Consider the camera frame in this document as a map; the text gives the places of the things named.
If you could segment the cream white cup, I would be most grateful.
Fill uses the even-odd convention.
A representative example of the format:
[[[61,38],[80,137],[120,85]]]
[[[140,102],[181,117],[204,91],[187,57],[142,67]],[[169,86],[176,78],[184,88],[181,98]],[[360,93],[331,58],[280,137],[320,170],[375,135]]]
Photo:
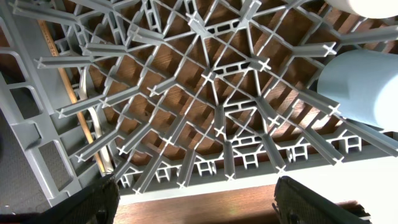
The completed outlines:
[[[325,0],[325,2],[341,11],[371,19],[397,15],[397,0]]]

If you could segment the wooden chopstick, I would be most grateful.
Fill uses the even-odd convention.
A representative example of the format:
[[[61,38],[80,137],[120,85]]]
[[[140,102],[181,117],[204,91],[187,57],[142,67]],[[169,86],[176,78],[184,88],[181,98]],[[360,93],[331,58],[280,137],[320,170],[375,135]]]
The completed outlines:
[[[58,57],[59,56],[59,52],[58,52],[57,47],[55,45],[55,42],[54,42],[54,40],[53,40],[53,38],[51,36],[49,28],[47,27],[46,22],[43,21],[43,20],[38,20],[37,22],[39,23],[40,30],[41,30],[41,32],[42,32],[42,34],[44,36],[44,39],[45,39],[45,41],[47,43],[47,46],[49,47],[50,53],[52,54],[53,57]],[[69,78],[68,78],[68,75],[67,75],[65,69],[64,68],[58,68],[58,72],[59,72],[59,74],[60,74],[60,76],[62,78],[63,84],[64,84],[64,86],[66,88],[67,93],[68,93],[69,99],[71,100],[72,103],[76,103],[77,102],[77,98],[76,98],[75,92],[73,91],[72,84],[69,81]],[[79,121],[79,123],[81,125],[81,128],[82,128],[82,130],[83,130],[83,132],[85,134],[86,139],[88,140],[89,143],[92,143],[93,142],[93,137],[92,137],[90,129],[89,129],[88,125],[87,125],[86,119],[83,116],[83,113],[82,112],[78,112],[77,113],[77,118],[78,118],[78,121]],[[98,165],[98,168],[99,168],[99,171],[100,171],[101,175],[104,175],[105,174],[105,167],[103,165],[103,162],[101,160],[100,155],[98,153],[96,153],[94,155],[94,158],[95,158],[95,161],[96,161],[96,163]]]

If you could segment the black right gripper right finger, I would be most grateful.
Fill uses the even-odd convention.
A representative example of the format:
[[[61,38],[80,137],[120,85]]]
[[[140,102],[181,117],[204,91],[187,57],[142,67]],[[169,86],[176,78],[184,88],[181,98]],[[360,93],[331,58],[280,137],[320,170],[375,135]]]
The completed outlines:
[[[289,176],[279,177],[272,204],[280,223],[367,224],[370,216],[359,217]]]

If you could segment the light blue cup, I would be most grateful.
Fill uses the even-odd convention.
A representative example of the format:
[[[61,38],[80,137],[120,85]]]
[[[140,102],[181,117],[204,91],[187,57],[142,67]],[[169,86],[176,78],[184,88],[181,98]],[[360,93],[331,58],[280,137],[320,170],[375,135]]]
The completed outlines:
[[[329,62],[317,93],[340,104],[342,116],[397,131],[397,55],[352,50]]]

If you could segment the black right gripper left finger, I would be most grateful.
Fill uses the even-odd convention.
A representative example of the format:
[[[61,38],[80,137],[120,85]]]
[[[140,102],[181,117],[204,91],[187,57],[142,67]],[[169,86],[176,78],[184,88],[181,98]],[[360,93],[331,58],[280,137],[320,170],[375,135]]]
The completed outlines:
[[[30,224],[112,224],[119,200],[119,187],[114,175],[108,174],[26,222]]]

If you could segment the white plastic fork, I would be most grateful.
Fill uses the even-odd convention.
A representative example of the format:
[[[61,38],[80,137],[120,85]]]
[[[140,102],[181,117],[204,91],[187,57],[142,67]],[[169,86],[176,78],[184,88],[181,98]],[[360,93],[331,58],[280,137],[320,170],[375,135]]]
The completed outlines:
[[[87,89],[86,89],[87,74],[88,70],[85,67],[83,67],[80,71],[80,82],[79,82],[79,92],[78,92],[80,100],[86,100],[88,98]],[[96,137],[99,138],[102,136],[103,132],[100,126],[98,114],[93,107],[88,108],[88,112],[92,119]],[[114,171],[114,167],[112,165],[111,157],[109,156],[108,148],[106,146],[102,147],[99,150],[99,157],[101,159],[102,166],[104,168],[104,171],[102,172],[104,172],[105,174],[112,173]]]

